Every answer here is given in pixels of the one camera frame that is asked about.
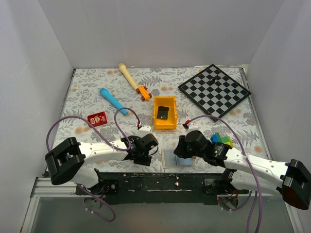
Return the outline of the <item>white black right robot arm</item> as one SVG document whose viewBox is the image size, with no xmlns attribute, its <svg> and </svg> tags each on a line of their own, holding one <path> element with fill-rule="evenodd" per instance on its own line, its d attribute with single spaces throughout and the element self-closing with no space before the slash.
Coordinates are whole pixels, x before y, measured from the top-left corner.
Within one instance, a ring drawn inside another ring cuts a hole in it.
<svg viewBox="0 0 311 233">
<path fill-rule="evenodd" d="M 220 180 L 207 186 L 209 193 L 258 191 L 281 197 L 297 209 L 307 210 L 310 206 L 311 174 L 299 160 L 286 163 L 244 156 L 228 144 L 211 142 L 198 130 L 180 136 L 174 154 L 182 159 L 196 156 L 225 169 Z"/>
</svg>

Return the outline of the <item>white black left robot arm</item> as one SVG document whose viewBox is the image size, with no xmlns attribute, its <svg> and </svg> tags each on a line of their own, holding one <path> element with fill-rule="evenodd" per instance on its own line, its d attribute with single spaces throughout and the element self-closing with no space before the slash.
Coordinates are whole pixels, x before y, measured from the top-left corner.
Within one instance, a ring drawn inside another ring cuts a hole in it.
<svg viewBox="0 0 311 233">
<path fill-rule="evenodd" d="M 92 194 L 103 190 L 103 181 L 95 169 L 88 164 L 102 161 L 131 160 L 135 164 L 149 166 L 149 151 L 158 147 L 151 133 L 144 137 L 130 136 L 107 143 L 83 143 L 70 137 L 45 155 L 47 169 L 53 185 L 67 182 L 82 184 Z"/>
</svg>

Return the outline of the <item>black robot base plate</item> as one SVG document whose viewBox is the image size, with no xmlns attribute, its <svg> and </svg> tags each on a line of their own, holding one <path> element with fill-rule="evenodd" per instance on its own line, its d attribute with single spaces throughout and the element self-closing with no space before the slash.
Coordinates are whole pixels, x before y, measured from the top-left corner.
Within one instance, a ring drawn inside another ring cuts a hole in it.
<svg viewBox="0 0 311 233">
<path fill-rule="evenodd" d="M 217 197 L 236 200 L 238 191 L 222 180 L 222 173 L 116 173 L 101 172 L 89 189 L 111 205 L 130 203 L 203 203 L 216 205 Z"/>
</svg>

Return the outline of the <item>yellow plastic bin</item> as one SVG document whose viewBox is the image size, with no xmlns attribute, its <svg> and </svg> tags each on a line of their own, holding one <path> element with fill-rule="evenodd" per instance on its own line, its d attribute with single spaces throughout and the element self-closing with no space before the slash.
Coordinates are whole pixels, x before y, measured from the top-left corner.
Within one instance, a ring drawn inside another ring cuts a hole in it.
<svg viewBox="0 0 311 233">
<path fill-rule="evenodd" d="M 175 130 L 177 109 L 175 96 L 154 97 L 154 130 Z"/>
</svg>

